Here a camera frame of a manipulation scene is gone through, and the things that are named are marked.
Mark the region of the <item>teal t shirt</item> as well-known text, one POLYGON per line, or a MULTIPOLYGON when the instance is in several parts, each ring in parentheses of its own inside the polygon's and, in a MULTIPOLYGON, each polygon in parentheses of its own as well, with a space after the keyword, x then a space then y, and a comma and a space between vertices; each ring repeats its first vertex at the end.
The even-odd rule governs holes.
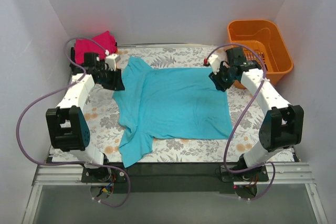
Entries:
POLYGON ((113 99, 124 127, 119 152, 125 167, 153 151, 154 139, 225 140, 233 126, 227 94, 209 68, 154 69, 130 57, 122 72, 125 90, 113 99))

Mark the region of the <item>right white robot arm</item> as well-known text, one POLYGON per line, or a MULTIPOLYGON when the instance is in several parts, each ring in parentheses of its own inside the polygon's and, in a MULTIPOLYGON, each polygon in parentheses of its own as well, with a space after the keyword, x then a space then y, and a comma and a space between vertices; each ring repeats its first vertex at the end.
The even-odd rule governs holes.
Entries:
POLYGON ((215 88, 227 91, 238 81, 252 94, 247 106, 257 102, 264 114, 258 142, 239 158, 236 166, 225 167, 229 173, 248 181, 275 154, 301 143, 304 110, 277 92, 266 77, 266 65, 258 53, 238 43, 224 44, 223 47, 228 48, 225 58, 211 51, 203 62, 212 69, 209 78, 215 88))

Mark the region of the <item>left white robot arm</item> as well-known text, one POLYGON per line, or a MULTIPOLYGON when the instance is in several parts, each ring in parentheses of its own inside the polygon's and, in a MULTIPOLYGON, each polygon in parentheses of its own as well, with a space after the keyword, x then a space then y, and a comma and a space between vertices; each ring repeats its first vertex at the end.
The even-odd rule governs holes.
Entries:
POLYGON ((52 147, 74 155, 85 163, 86 168, 94 168, 93 164, 98 164, 93 175, 100 182, 108 181, 112 170, 104 164, 105 155, 90 143, 90 130, 82 110, 96 84, 107 90, 125 90, 121 69, 117 67, 119 60, 118 54, 110 54, 101 60, 97 53, 85 53, 82 64, 71 64, 71 87, 61 102, 46 112, 52 147))

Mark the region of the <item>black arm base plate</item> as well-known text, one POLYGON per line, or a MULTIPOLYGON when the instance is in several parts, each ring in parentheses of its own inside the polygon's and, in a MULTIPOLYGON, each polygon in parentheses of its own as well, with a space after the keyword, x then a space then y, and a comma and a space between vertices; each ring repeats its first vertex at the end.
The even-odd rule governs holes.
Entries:
POLYGON ((83 169, 81 182, 103 186, 113 180, 115 194, 132 193, 181 193, 219 192, 233 194, 234 183, 254 189, 257 183, 269 181, 265 167, 240 174, 229 173, 223 163, 137 163, 122 170, 113 169, 107 180, 100 181, 92 172, 83 169))

